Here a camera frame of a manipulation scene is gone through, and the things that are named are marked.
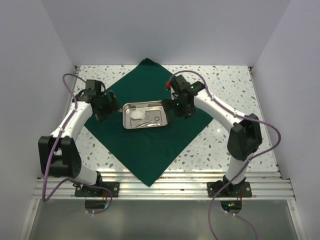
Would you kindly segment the steel instrument tray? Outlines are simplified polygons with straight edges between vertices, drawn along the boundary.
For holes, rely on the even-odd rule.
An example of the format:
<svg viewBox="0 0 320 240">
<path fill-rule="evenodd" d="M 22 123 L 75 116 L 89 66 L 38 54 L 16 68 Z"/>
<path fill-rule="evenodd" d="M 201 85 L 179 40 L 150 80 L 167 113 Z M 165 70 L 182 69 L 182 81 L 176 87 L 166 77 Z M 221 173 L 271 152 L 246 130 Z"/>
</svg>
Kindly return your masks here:
<svg viewBox="0 0 320 240">
<path fill-rule="evenodd" d="M 161 101 L 132 102 L 122 107 L 122 125 L 127 130 L 164 127 L 168 123 Z"/>
</svg>

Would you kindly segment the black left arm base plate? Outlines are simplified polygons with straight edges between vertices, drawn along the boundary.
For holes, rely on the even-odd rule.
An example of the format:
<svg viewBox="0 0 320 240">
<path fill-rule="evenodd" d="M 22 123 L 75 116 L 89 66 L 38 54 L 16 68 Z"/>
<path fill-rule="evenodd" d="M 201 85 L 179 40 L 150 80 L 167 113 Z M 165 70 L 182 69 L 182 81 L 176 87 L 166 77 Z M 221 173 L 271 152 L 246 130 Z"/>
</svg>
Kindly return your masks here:
<svg viewBox="0 0 320 240">
<path fill-rule="evenodd" d="M 102 197 L 103 192 L 105 190 L 94 188 L 92 186 L 83 186 L 81 184 L 73 183 L 73 187 L 75 187 L 74 195 L 80 198 L 94 198 L 94 197 Z M 117 181 L 110 182 L 102 182 L 102 188 L 108 189 L 111 192 L 113 198 L 117 198 L 119 196 L 120 183 Z"/>
</svg>

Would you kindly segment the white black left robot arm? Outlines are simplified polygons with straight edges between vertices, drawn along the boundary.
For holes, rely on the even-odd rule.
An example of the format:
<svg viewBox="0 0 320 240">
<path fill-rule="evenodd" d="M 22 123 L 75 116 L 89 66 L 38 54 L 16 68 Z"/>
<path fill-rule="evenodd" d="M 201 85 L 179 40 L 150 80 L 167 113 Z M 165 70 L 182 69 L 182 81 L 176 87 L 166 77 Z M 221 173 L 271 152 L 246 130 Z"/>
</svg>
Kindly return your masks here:
<svg viewBox="0 0 320 240">
<path fill-rule="evenodd" d="M 82 163 L 76 140 L 89 118 L 104 121 L 108 115 L 120 110 L 114 92 L 96 93 L 82 90 L 73 97 L 68 114 L 49 135 L 38 140 L 41 171 L 44 178 L 65 177 L 86 184 L 92 196 L 103 193 L 104 184 L 98 180 L 98 172 Z"/>
</svg>

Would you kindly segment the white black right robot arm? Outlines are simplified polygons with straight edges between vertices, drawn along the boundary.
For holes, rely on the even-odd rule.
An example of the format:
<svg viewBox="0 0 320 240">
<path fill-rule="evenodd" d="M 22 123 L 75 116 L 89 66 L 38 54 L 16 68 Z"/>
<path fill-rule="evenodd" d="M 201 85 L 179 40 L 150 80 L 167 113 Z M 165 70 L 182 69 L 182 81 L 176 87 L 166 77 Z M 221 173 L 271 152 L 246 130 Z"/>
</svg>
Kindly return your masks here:
<svg viewBox="0 0 320 240">
<path fill-rule="evenodd" d="M 191 84 L 184 78 L 176 78 L 166 83 L 166 89 L 171 93 L 169 99 L 161 102 L 166 113 L 172 111 L 175 117 L 187 119 L 201 110 L 228 132 L 227 151 L 231 158 L 222 189 L 227 196 L 235 196 L 241 190 L 240 184 L 245 181 L 250 157 L 262 144 L 259 118 L 253 113 L 238 113 L 215 97 L 200 81 Z"/>
</svg>

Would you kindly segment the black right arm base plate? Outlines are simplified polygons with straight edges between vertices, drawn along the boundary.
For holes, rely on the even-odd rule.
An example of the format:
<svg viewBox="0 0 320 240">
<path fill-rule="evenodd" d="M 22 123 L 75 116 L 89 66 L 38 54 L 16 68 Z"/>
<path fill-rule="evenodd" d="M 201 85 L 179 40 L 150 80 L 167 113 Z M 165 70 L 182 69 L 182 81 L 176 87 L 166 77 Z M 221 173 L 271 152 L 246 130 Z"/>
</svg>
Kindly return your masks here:
<svg viewBox="0 0 320 240">
<path fill-rule="evenodd" d="M 224 182 L 215 181 L 207 182 L 207 194 L 209 198 L 213 198 L 215 194 L 224 186 Z M 242 183 L 233 185 L 229 184 L 225 189 L 223 189 L 216 197 L 218 198 L 251 198 L 253 196 L 251 185 L 249 182 L 244 181 Z"/>
</svg>

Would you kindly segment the green surgical cloth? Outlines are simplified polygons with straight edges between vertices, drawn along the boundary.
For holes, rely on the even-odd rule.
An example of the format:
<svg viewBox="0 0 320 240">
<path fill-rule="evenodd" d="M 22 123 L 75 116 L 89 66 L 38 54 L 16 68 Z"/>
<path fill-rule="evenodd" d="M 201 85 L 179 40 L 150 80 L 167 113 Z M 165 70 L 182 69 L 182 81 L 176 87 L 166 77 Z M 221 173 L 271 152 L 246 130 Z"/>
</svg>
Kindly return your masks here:
<svg viewBox="0 0 320 240">
<path fill-rule="evenodd" d="M 121 105 L 166 100 L 170 93 L 165 85 L 171 76 L 163 66 L 146 58 L 109 89 Z M 103 121 L 92 116 L 84 126 L 106 148 L 98 161 L 101 168 L 117 171 L 118 165 L 123 165 L 151 186 L 212 120 L 198 109 L 187 119 L 173 116 L 167 126 L 125 129 L 122 114 L 116 112 Z"/>
</svg>

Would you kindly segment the steel surgical scissors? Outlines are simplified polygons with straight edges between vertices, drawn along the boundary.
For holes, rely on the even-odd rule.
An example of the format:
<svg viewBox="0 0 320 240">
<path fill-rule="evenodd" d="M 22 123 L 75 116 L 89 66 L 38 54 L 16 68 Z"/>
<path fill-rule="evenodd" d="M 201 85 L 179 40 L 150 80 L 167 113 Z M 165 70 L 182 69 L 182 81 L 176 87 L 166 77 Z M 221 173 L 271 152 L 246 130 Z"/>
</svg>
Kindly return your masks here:
<svg viewBox="0 0 320 240">
<path fill-rule="evenodd" d="M 139 127 L 144 127 L 144 126 L 151 125 L 151 124 L 156 124 L 159 120 L 160 120 L 160 117 L 156 116 L 153 120 L 147 120 L 147 121 L 137 125 L 136 127 L 139 128 Z"/>
</svg>

